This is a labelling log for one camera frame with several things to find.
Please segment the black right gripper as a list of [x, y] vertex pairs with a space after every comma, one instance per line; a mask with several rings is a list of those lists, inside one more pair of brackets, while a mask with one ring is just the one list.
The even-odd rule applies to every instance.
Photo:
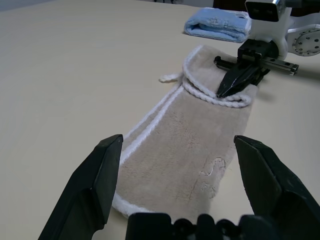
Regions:
[[270, 70], [295, 75], [299, 65], [281, 60], [278, 53], [278, 47], [273, 41], [249, 39], [238, 48], [236, 62], [216, 56], [215, 65], [227, 71], [216, 96], [229, 97], [243, 91], [249, 84], [258, 84]]

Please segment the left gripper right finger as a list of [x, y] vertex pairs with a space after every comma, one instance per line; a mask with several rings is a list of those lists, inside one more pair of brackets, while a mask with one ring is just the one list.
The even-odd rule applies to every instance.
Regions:
[[320, 206], [298, 176], [262, 142], [243, 135], [233, 141], [253, 212], [271, 217], [285, 240], [318, 240]]

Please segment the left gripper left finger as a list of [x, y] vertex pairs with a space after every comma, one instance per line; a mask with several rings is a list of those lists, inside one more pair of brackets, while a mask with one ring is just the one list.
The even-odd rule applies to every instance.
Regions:
[[114, 198], [123, 135], [101, 140], [77, 167], [39, 239], [90, 240], [108, 222]]

